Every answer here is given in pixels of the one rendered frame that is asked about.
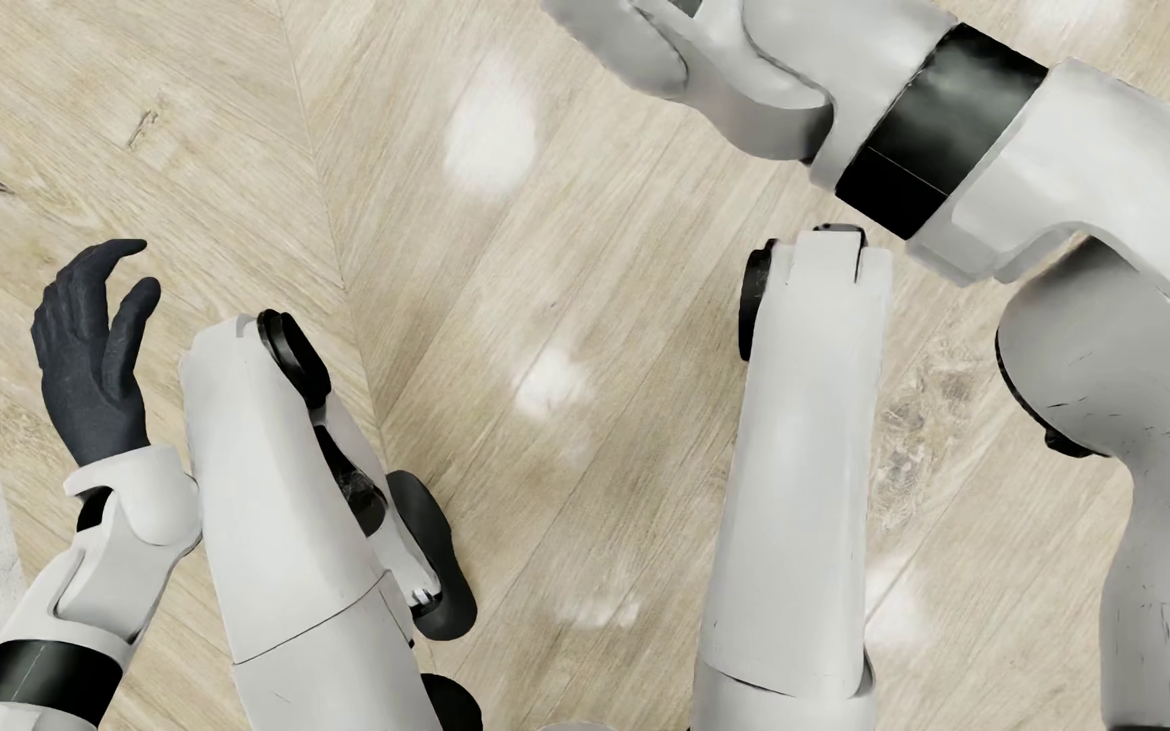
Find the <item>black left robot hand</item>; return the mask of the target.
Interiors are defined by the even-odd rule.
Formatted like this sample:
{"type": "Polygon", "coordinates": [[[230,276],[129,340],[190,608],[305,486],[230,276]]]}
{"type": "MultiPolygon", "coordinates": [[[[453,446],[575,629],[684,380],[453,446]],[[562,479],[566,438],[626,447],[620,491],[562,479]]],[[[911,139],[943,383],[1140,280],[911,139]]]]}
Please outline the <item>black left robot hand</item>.
{"type": "Polygon", "coordinates": [[[160,282],[137,282],[113,319],[106,291],[121,258],[146,247],[144,240],[110,240],[80,251],[44,287],[30,325],[44,408],[80,467],[150,444],[135,365],[160,282]]]}

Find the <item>white left robot leg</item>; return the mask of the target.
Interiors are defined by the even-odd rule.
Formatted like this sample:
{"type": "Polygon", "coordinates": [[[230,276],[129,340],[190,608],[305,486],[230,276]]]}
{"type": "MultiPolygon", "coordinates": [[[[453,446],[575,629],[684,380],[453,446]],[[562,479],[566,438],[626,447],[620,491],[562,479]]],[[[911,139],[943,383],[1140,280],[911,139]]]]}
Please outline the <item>white left robot leg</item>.
{"type": "Polygon", "coordinates": [[[179,377],[252,731],[482,731],[475,697],[418,667],[410,607],[438,578],[292,316],[204,329],[179,377]]]}

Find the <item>white robot leg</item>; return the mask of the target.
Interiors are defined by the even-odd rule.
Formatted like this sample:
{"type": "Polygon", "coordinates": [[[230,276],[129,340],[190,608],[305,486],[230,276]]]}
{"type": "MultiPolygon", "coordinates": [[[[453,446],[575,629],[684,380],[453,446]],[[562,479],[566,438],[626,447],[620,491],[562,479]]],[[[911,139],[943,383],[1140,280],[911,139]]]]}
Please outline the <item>white robot leg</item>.
{"type": "Polygon", "coordinates": [[[204,329],[179,377],[252,731],[482,731],[475,697],[418,667],[410,607],[438,578],[292,316],[204,329]]]}
{"type": "Polygon", "coordinates": [[[746,258],[746,381],[689,731],[875,730],[867,510],[892,274],[856,225],[746,258]]]}

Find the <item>black left robot foot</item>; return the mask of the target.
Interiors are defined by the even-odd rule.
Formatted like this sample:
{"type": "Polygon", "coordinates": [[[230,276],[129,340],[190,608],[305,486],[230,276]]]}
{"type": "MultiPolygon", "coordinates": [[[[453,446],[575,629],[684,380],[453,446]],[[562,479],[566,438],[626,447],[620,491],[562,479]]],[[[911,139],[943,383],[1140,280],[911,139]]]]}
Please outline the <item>black left robot foot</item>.
{"type": "Polygon", "coordinates": [[[414,474],[394,471],[386,476],[402,524],[438,578],[438,589],[422,589],[411,605],[417,629],[434,641],[450,641],[472,630],[479,616],[476,598],[460,564],[442,508],[414,474]]]}

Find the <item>white right robot leg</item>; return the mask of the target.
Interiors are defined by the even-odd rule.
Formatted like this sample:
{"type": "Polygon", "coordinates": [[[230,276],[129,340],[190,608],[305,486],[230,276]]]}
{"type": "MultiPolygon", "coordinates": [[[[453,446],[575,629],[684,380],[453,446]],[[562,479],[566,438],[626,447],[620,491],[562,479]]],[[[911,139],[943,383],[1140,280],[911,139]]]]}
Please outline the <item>white right robot leg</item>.
{"type": "Polygon", "coordinates": [[[875,730],[867,510],[892,274],[856,225],[746,258],[746,381],[689,731],[875,730]]]}

